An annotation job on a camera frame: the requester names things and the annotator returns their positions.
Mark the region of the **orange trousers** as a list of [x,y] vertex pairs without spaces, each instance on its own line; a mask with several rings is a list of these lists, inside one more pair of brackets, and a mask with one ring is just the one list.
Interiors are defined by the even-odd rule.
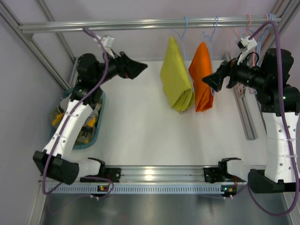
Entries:
[[203,78],[212,74],[212,64],[209,50],[204,42],[199,44],[188,71],[193,79],[195,90],[195,111],[204,112],[211,109],[214,97],[210,86],[203,82]]

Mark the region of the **light blue wire hanger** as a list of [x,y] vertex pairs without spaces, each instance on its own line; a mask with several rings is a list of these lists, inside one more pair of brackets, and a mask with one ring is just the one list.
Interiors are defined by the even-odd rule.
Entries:
[[209,53],[210,53],[210,62],[212,65],[212,61],[213,61],[213,47],[212,47],[212,42],[213,42],[213,38],[214,38],[214,34],[216,32],[216,29],[218,27],[218,21],[219,21],[219,16],[217,15],[215,18],[215,24],[213,25],[213,31],[211,33],[211,35],[207,35],[204,31],[202,32],[202,38],[204,39],[208,39],[209,42]]
[[184,16],[184,20],[185,20],[185,29],[184,29],[184,31],[183,31],[182,34],[180,34],[177,30],[174,30],[174,29],[170,29],[169,30],[169,34],[171,36],[172,33],[174,32],[175,34],[177,34],[177,36],[180,39],[182,50],[183,50],[183,59],[184,59],[185,68],[186,68],[189,80],[191,82],[191,85],[192,85],[192,92],[195,93],[194,81],[193,81],[193,79],[192,79],[192,77],[191,77],[191,75],[190,75],[190,73],[188,71],[187,54],[186,54],[185,43],[184,43],[184,41],[185,41],[185,34],[186,34],[186,31],[188,30],[188,17]]

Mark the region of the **yellow-green trousers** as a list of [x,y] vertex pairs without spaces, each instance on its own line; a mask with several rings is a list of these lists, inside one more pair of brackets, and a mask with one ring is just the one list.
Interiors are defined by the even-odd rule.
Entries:
[[183,113],[193,106],[195,91],[178,44],[172,36],[168,40],[160,78],[172,109]]

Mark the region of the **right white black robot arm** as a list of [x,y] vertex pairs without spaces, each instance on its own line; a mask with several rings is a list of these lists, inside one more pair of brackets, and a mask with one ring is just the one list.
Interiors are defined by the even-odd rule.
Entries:
[[268,49],[260,66],[250,67],[237,58],[223,61],[215,73],[202,79],[213,90],[222,89],[228,76],[230,89],[236,84],[256,90],[261,105],[267,134],[267,163],[258,170],[239,158],[225,158],[219,162],[226,175],[237,176],[248,182],[256,194],[294,192],[296,190],[292,159],[296,154],[289,151],[289,143],[296,147],[296,130],[300,113],[300,92],[287,84],[289,71],[294,63],[292,54],[281,50],[282,83],[278,82],[277,51]]

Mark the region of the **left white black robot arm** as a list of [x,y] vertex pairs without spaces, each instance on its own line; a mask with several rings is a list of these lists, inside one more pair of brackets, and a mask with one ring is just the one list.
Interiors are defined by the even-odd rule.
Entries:
[[100,84],[117,75],[133,80],[148,67],[124,52],[106,58],[108,61],[101,63],[92,53],[79,57],[77,84],[64,116],[49,143],[33,154],[33,161],[44,178],[71,185],[78,178],[99,175],[101,160],[90,157],[81,163],[71,162],[70,156],[82,127],[102,97]]

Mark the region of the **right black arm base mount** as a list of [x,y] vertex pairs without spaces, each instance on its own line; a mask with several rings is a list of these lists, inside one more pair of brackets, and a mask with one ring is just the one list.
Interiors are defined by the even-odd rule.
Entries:
[[222,169],[219,167],[205,167],[203,168],[204,172],[204,179],[205,182],[208,183],[216,183],[216,182],[244,182],[244,180],[236,177],[234,179],[233,175],[230,175],[226,172],[224,172]]

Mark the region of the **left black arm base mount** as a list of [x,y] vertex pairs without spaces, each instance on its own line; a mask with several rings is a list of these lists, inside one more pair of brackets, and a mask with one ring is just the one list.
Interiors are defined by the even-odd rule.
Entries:
[[107,167],[102,165],[98,174],[96,175],[88,175],[85,177],[80,178],[80,182],[87,183],[87,182],[105,182],[106,180],[110,180],[112,182],[119,183],[121,177],[121,168],[119,167]]

